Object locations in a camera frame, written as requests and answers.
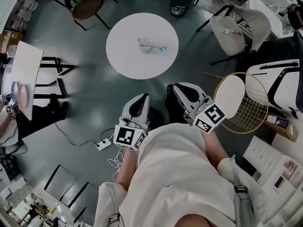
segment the blue object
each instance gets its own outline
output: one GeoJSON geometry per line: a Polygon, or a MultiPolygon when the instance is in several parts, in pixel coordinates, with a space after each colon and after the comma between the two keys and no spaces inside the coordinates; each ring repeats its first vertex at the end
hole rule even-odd
{"type": "Polygon", "coordinates": [[[150,45],[144,45],[144,44],[142,44],[141,46],[147,46],[147,47],[152,47],[152,48],[158,48],[159,51],[161,51],[161,52],[167,50],[167,46],[157,47],[157,46],[150,46],[150,45]]]}

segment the black chair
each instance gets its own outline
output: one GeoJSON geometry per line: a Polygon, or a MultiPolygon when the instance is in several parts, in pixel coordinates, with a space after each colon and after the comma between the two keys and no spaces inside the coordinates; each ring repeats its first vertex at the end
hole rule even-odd
{"type": "Polygon", "coordinates": [[[93,15],[95,15],[105,25],[106,28],[110,29],[110,27],[97,14],[97,12],[101,9],[104,0],[80,0],[76,2],[74,8],[71,5],[71,0],[64,0],[64,2],[65,2],[65,6],[71,12],[72,18],[74,19],[75,23],[85,31],[86,28],[84,28],[81,24],[79,24],[78,21],[85,20],[93,15]]]}

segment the plate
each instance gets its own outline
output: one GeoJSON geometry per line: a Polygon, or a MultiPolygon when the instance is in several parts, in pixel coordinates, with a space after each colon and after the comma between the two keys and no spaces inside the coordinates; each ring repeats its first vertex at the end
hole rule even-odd
{"type": "Polygon", "coordinates": [[[18,105],[20,108],[25,108],[28,102],[28,90],[24,84],[18,87],[18,105]]]}
{"type": "Polygon", "coordinates": [[[18,83],[16,81],[13,81],[11,84],[10,93],[11,98],[13,99],[14,103],[16,103],[18,101],[18,83]]]}

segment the trash can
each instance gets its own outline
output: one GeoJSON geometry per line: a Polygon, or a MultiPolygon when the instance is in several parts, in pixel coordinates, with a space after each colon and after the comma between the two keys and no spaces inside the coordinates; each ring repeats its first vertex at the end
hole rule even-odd
{"type": "Polygon", "coordinates": [[[174,17],[183,17],[191,0],[170,0],[170,13],[174,17]]]}

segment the chair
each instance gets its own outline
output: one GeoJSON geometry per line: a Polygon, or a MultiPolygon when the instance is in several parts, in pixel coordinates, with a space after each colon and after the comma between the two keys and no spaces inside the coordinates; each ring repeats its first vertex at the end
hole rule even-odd
{"type": "Polygon", "coordinates": [[[76,3],[74,8],[71,5],[71,0],[64,0],[64,2],[65,6],[71,12],[75,23],[79,25],[84,31],[86,31],[86,28],[79,24],[78,20],[85,20],[93,15],[95,15],[105,25],[106,28],[110,29],[110,27],[97,14],[104,3],[104,0],[80,0],[76,3]]]}
{"type": "Polygon", "coordinates": [[[209,20],[200,26],[196,32],[199,32],[205,25],[210,22],[214,35],[216,36],[220,46],[229,56],[229,58],[212,62],[211,65],[223,61],[229,61],[245,54],[258,51],[263,42],[267,39],[271,32],[269,19],[260,11],[246,9],[236,5],[226,5],[215,13],[209,20]],[[226,9],[225,16],[219,16],[226,9]],[[235,12],[241,16],[238,22],[228,15],[235,12]],[[243,30],[239,27],[239,23],[245,21],[251,31],[251,46],[246,46],[243,30]]]}

